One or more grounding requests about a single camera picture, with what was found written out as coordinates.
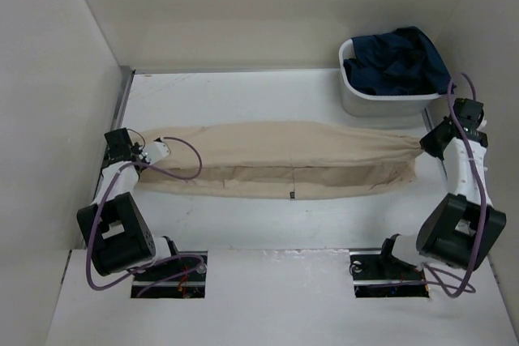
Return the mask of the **beige trousers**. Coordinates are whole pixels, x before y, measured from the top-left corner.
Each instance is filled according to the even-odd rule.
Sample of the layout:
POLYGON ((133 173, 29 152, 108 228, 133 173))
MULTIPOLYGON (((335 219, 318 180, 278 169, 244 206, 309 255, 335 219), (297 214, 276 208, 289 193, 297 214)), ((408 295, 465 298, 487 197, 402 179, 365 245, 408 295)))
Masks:
POLYGON ((146 169, 138 188, 169 194, 245 199, 320 200, 380 194, 415 178, 419 140, 387 130, 318 122, 246 122, 169 127, 144 132, 169 140, 158 167, 188 181, 146 169))

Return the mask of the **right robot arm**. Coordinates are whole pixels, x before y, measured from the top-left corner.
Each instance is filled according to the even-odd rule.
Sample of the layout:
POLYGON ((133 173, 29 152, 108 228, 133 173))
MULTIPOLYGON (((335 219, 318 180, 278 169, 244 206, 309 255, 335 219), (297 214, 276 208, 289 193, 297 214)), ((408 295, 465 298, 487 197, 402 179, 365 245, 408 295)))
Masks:
POLYGON ((428 259, 475 271, 488 255, 506 215, 489 199, 484 166, 488 141, 482 127, 483 104, 457 98, 452 113, 420 140, 422 150, 443 162, 448 193, 418 233, 384 241, 375 263, 382 276, 395 277, 428 259))

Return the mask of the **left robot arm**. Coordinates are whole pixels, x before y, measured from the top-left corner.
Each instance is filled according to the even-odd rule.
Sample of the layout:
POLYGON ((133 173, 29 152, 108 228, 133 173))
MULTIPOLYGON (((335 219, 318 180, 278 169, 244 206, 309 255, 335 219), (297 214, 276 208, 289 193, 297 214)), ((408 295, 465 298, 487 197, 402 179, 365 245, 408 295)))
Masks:
POLYGON ((154 261, 154 270, 164 280, 173 280, 182 270, 178 249, 168 237, 157 237, 148 228, 132 196, 141 166, 169 155, 160 140, 138 143, 128 129, 105 134, 107 150, 101 178, 92 203, 77 211, 77 221, 85 241, 89 241, 96 215, 100 216, 92 247, 92 264, 101 276, 130 270, 154 261))

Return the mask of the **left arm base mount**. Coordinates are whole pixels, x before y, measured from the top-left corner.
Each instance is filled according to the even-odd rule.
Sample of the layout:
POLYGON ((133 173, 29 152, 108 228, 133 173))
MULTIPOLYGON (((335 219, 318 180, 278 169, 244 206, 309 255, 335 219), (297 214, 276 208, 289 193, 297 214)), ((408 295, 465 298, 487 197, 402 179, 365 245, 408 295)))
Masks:
POLYGON ((205 297, 208 252, 152 267, 133 276, 132 299, 201 299, 205 297))

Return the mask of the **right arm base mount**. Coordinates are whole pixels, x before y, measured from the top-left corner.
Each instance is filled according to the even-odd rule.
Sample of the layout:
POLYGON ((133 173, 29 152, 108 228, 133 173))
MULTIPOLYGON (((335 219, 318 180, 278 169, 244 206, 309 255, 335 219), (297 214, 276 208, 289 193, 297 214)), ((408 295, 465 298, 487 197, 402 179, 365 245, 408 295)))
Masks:
POLYGON ((350 251, 350 275, 357 298, 428 298, 423 271, 379 250, 350 251))

